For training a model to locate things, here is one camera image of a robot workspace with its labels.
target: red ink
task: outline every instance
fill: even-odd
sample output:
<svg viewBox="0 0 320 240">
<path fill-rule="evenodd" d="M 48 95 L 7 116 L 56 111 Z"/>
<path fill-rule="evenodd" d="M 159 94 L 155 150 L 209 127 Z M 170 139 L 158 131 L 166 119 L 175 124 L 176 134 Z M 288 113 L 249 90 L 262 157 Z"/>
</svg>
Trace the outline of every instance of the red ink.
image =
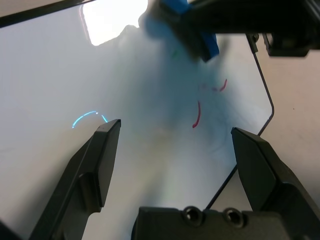
<svg viewBox="0 0 320 240">
<path fill-rule="evenodd" d="M 198 126 L 199 121 L 200 121 L 200 116 L 201 116 L 201 106 L 200 102 L 198 101 L 198 118 L 196 119 L 195 124 L 192 125 L 192 128 L 194 129 L 196 126 Z"/>
<path fill-rule="evenodd" d="M 224 85 L 220 88 L 220 92 L 222 92 L 223 90 L 225 90 L 226 86 L 227 86 L 227 79 L 224 81 Z"/>
</svg>

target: white surface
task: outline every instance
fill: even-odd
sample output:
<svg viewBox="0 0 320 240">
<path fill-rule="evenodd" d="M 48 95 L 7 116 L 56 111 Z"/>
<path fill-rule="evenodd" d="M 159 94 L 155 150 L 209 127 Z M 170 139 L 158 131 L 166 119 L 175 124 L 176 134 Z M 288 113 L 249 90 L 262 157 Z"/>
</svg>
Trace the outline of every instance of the white surface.
<svg viewBox="0 0 320 240">
<path fill-rule="evenodd" d="M 25 239 L 100 114 L 122 128 L 105 207 L 84 240 L 130 239 L 141 205 L 205 208 L 235 165 L 231 128 L 258 133 L 272 112 L 244 35 L 219 36 L 220 56 L 196 62 L 144 15 L 140 28 L 92 43 L 85 9 L 0 29 L 0 218 Z"/>
</svg>

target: blue marker line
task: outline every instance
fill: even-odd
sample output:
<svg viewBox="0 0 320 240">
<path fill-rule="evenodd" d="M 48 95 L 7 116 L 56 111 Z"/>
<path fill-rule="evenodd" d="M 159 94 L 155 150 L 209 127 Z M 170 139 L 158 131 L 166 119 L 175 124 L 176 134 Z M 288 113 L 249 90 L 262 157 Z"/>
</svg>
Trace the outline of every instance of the blue marker line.
<svg viewBox="0 0 320 240">
<path fill-rule="evenodd" d="M 107 123 L 108 121 L 107 121 L 107 119 L 105 118 L 105 116 L 103 116 L 103 115 L 101 115 L 101 116 L 102 116 L 103 120 Z"/>
<path fill-rule="evenodd" d="M 93 113 L 96 113 L 96 112 L 97 112 L 97 111 L 91 111 L 91 112 L 87 112 L 86 114 L 82 115 L 82 116 L 79 117 L 77 120 L 75 120 L 75 122 L 72 124 L 72 128 L 74 129 L 75 126 L 76 126 L 76 124 L 77 124 L 77 122 L 78 122 L 80 119 L 82 119 L 84 116 L 87 116 L 87 115 L 89 115 L 89 114 L 93 114 Z"/>
</svg>

